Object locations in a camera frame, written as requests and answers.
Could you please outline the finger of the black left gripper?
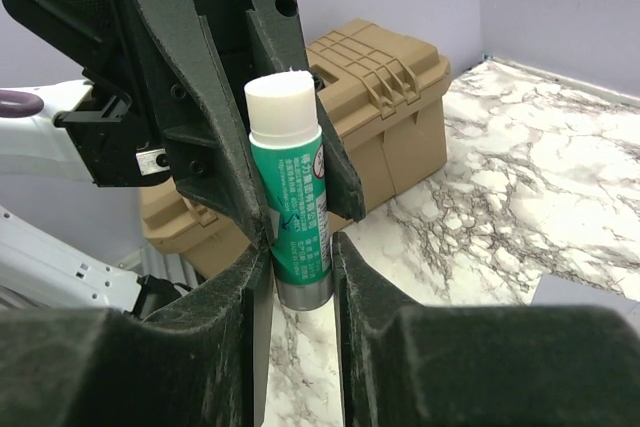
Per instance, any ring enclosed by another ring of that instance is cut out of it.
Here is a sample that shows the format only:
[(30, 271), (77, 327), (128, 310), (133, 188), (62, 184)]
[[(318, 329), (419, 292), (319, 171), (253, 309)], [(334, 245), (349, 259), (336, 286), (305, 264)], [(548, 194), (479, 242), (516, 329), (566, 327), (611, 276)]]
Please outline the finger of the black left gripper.
[(247, 22), (256, 78), (245, 88), (249, 141), (262, 175), (260, 149), (275, 153), (316, 138), (324, 143), (328, 209), (345, 218), (364, 218), (362, 183), (317, 97), (305, 51), (297, 0), (250, 0)]

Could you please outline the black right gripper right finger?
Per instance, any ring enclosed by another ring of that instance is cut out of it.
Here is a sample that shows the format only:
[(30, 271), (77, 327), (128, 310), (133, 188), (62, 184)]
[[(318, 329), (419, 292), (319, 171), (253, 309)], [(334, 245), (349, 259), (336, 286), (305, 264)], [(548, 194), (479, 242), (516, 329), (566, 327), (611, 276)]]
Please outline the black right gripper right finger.
[(635, 426), (639, 337), (592, 306), (431, 307), (332, 239), (348, 426)]

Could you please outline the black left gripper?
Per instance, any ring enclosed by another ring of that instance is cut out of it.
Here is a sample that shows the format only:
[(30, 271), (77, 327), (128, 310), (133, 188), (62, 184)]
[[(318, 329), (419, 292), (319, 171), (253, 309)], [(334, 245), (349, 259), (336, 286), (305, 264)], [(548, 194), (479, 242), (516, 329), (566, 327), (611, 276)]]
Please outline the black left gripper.
[(233, 220), (250, 243), (273, 235), (248, 145), (243, 89), (255, 57), (250, 0), (103, 0), (97, 74), (132, 98), (163, 141), (178, 192)]

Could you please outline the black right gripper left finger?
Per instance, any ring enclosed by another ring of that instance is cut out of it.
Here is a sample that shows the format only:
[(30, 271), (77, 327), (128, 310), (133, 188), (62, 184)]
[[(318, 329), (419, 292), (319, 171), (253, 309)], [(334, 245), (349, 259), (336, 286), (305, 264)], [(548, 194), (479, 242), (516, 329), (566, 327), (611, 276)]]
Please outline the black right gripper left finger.
[(5, 426), (259, 426), (273, 307), (271, 258), (224, 272), (138, 320), (107, 309), (1, 315)]

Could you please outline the green white glue stick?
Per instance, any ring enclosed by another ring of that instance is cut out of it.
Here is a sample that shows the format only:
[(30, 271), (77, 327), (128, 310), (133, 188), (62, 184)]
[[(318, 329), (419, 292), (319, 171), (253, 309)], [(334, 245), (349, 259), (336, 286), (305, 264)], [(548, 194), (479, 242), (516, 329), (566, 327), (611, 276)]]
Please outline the green white glue stick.
[(311, 311), (332, 296), (332, 261), (320, 138), (272, 153), (260, 149), (262, 175), (274, 240), (271, 245), (280, 302), (295, 311)]

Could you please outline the grey paper envelope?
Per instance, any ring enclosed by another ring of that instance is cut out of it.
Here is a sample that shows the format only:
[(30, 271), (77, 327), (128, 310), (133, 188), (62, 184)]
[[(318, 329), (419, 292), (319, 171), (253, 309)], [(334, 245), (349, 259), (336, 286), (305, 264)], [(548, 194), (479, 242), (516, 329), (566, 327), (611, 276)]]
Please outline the grey paper envelope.
[(532, 305), (593, 305), (623, 313), (638, 305), (637, 301), (550, 274), (544, 274), (535, 290)]

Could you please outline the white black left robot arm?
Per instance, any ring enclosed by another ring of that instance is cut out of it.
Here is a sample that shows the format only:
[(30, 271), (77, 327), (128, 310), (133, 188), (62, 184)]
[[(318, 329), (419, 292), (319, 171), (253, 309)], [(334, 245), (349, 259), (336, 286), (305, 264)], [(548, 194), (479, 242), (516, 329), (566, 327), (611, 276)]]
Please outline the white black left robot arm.
[(297, 0), (1, 0), (83, 69), (79, 81), (1, 93), (1, 169), (150, 187), (273, 237), (250, 154), (244, 87), (305, 70)]

